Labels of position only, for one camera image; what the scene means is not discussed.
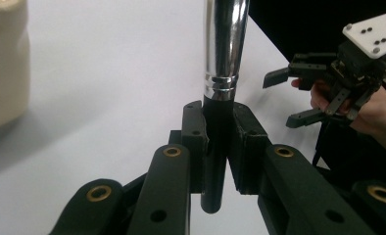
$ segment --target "reflective metal surface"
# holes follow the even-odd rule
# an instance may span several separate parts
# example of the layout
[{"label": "reflective metal surface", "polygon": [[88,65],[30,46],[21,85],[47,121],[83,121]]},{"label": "reflective metal surface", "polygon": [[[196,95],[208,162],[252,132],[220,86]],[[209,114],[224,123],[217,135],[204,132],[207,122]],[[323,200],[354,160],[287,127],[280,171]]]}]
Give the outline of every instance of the reflective metal surface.
[{"label": "reflective metal surface", "polygon": [[205,96],[233,100],[241,63],[249,0],[206,0]]}]

